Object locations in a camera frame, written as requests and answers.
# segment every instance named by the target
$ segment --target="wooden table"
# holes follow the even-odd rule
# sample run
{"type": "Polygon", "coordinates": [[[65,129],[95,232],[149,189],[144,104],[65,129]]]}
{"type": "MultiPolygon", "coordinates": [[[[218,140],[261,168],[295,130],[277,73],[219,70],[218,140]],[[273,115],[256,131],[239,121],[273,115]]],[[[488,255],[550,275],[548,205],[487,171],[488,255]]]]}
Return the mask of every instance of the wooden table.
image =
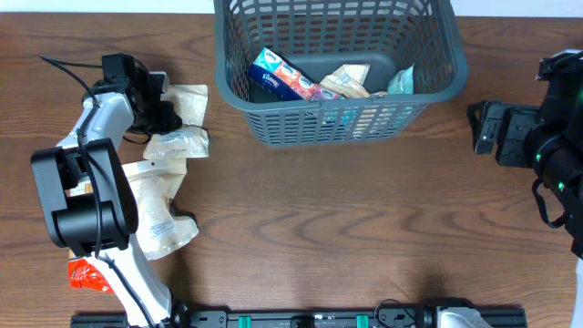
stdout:
{"type": "MultiPolygon", "coordinates": [[[[154,261],[191,307],[374,307],[459,296],[521,305],[531,327],[568,327],[571,238],[540,220],[533,172],[471,147],[467,104],[539,104],[538,60],[583,48],[581,19],[458,18],[470,67],[463,95],[431,106],[390,141],[269,149],[219,96],[211,15],[0,15],[0,317],[66,327],[119,311],[114,295],[68,287],[67,250],[48,239],[29,166],[80,113],[82,88],[39,54],[98,63],[124,52],[178,84],[206,84],[210,158],[189,162],[177,203],[200,234],[154,261]]],[[[77,69],[87,82],[100,71],[77,69]]],[[[122,144],[122,162],[141,159],[122,144]]],[[[552,213],[560,206],[552,204],[552,213]]]]}

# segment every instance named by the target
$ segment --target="plastic bag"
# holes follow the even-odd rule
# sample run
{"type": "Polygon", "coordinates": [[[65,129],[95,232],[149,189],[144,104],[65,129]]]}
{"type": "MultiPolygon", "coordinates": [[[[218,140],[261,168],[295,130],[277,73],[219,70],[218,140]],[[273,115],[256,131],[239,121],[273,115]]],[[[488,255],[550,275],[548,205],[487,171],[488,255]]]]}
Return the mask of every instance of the plastic bag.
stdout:
{"type": "Polygon", "coordinates": [[[75,289],[89,288],[98,292],[114,293],[106,278],[82,258],[69,259],[69,285],[75,289]]]}
{"type": "Polygon", "coordinates": [[[182,126],[165,135],[155,134],[144,149],[144,159],[199,159],[209,156],[209,135],[199,127],[182,126]]]}
{"type": "Polygon", "coordinates": [[[136,235],[148,260],[172,253],[199,233],[191,217],[173,218],[169,213],[187,172],[185,159],[143,160],[125,164],[123,169],[138,204],[136,235]]]}
{"type": "Polygon", "coordinates": [[[389,82],[389,95],[412,95],[414,92],[413,67],[402,70],[389,82]]]}

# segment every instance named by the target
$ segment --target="kleenex box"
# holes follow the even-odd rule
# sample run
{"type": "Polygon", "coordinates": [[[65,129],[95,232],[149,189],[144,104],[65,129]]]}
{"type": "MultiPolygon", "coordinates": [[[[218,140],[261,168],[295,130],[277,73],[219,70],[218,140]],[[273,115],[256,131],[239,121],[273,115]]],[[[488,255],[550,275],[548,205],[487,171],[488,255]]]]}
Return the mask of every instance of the kleenex box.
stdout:
{"type": "Polygon", "coordinates": [[[264,47],[247,74],[280,100],[301,100],[302,96],[298,95],[291,86],[288,86],[285,81],[275,75],[280,65],[286,65],[285,61],[270,49],[264,47]]]}

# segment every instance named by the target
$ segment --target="black cable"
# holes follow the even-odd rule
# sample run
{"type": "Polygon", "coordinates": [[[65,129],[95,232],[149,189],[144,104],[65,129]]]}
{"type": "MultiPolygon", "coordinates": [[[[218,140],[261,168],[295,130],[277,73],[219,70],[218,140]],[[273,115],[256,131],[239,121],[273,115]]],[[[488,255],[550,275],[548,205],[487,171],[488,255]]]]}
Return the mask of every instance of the black cable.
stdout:
{"type": "Polygon", "coordinates": [[[146,66],[145,66],[144,64],[142,64],[142,62],[141,62],[139,59],[137,59],[137,58],[134,58],[134,61],[135,61],[136,63],[138,63],[138,65],[139,65],[140,67],[142,67],[142,69],[143,69],[143,70],[145,70],[145,71],[146,71],[146,74],[148,74],[148,76],[149,76],[149,71],[148,71],[148,69],[146,68],[146,66]]]}
{"type": "Polygon", "coordinates": [[[75,81],[79,82],[79,84],[81,85],[81,87],[83,87],[86,92],[91,96],[91,98],[93,99],[93,103],[94,104],[98,104],[99,102],[97,101],[97,98],[95,97],[95,94],[93,93],[93,91],[91,91],[91,89],[89,88],[89,86],[87,84],[85,84],[85,82],[83,82],[82,79],[80,79],[78,76],[76,76],[75,74],[73,74],[73,72],[71,72],[70,70],[64,68],[63,66],[61,66],[60,64],[58,64],[55,60],[45,57],[43,55],[40,56],[41,59],[43,59],[44,61],[46,61],[48,64],[62,70],[63,72],[69,74],[70,77],[74,78],[75,81]]]}
{"type": "Polygon", "coordinates": [[[537,201],[538,213],[540,213],[540,218],[547,226],[552,229],[560,228],[567,223],[568,214],[564,212],[563,215],[552,222],[548,219],[547,204],[545,204],[545,199],[538,193],[538,187],[543,183],[542,179],[536,179],[532,184],[532,193],[535,195],[535,200],[537,201]]]}
{"type": "Polygon", "coordinates": [[[87,84],[85,84],[85,82],[83,82],[83,80],[81,80],[73,72],[62,67],[61,64],[59,64],[54,59],[47,58],[47,57],[44,57],[42,55],[41,55],[41,58],[43,60],[45,60],[47,63],[51,64],[52,66],[57,67],[58,69],[69,74],[72,78],[74,78],[77,82],[79,82],[79,84],[81,86],[83,86],[85,88],[87,93],[93,99],[93,106],[92,106],[91,110],[86,115],[86,117],[83,119],[83,122],[81,123],[81,125],[77,129],[77,145],[79,147],[79,152],[81,153],[81,160],[83,162],[83,165],[86,168],[87,175],[89,176],[89,180],[91,181],[91,187],[93,188],[93,197],[95,200],[95,205],[96,205],[96,210],[97,210],[97,236],[96,236],[96,246],[95,246],[95,250],[94,250],[94,257],[97,260],[106,263],[108,265],[109,269],[114,271],[114,273],[117,275],[117,277],[121,281],[121,284],[124,286],[124,288],[128,292],[129,296],[134,300],[134,302],[136,302],[136,305],[138,306],[139,310],[144,315],[144,318],[146,319],[146,322],[148,323],[148,327],[155,328],[154,323],[151,321],[148,313],[146,312],[146,307],[145,307],[144,303],[138,298],[136,293],[131,289],[131,286],[129,286],[128,281],[126,280],[126,277],[124,277],[124,275],[123,275],[123,272],[121,272],[119,270],[119,268],[115,265],[115,263],[113,261],[111,261],[108,258],[103,258],[103,257],[99,256],[99,252],[101,251],[101,243],[102,243],[103,211],[101,208],[101,198],[99,197],[99,187],[97,186],[97,181],[95,178],[95,174],[93,172],[93,168],[91,167],[91,164],[89,163],[90,157],[87,154],[86,144],[83,142],[83,139],[86,136],[85,132],[87,131],[87,125],[91,121],[91,118],[95,116],[95,113],[97,112],[97,109],[99,108],[99,103],[97,101],[97,98],[95,97],[95,94],[91,91],[91,89],[87,86],[87,84]]]}
{"type": "Polygon", "coordinates": [[[101,65],[93,65],[93,64],[79,64],[79,63],[71,63],[71,62],[65,62],[62,60],[56,60],[53,58],[49,58],[50,60],[54,61],[57,64],[63,65],[63,66],[72,66],[72,67],[85,67],[85,68],[103,68],[101,65]]]}
{"type": "Polygon", "coordinates": [[[575,53],[575,54],[572,54],[572,55],[570,55],[570,56],[566,56],[566,57],[564,57],[564,58],[561,58],[561,59],[559,59],[558,61],[554,62],[554,63],[551,65],[551,67],[552,67],[553,69],[555,69],[555,68],[558,68],[558,67],[560,67],[560,66],[564,65],[565,63],[568,63],[568,62],[570,62],[571,60],[577,60],[577,59],[580,59],[580,58],[582,58],[582,57],[583,57],[583,51],[579,51],[579,52],[577,52],[577,53],[575,53]]]}
{"type": "MultiPolygon", "coordinates": [[[[396,299],[385,299],[385,300],[382,300],[381,302],[379,302],[378,305],[376,305],[376,308],[374,308],[374,315],[373,315],[373,317],[384,328],[394,328],[393,326],[390,326],[390,325],[388,325],[386,323],[383,323],[383,321],[379,319],[379,308],[381,307],[381,305],[385,304],[386,302],[395,302],[395,303],[401,305],[401,302],[397,301],[396,299]]],[[[405,328],[406,327],[412,327],[413,325],[417,325],[417,320],[415,319],[414,316],[411,315],[411,313],[409,313],[409,311],[407,309],[403,308],[403,309],[399,309],[399,310],[403,310],[405,313],[407,313],[407,315],[409,316],[409,318],[411,318],[411,320],[413,320],[413,323],[407,324],[405,326],[405,328]]]]}
{"type": "Polygon", "coordinates": [[[136,145],[146,145],[147,143],[149,143],[150,140],[152,140],[152,134],[149,132],[146,132],[145,135],[147,135],[148,138],[144,141],[135,141],[135,140],[132,140],[130,138],[126,138],[126,136],[124,136],[123,139],[129,143],[133,143],[136,145]]]}

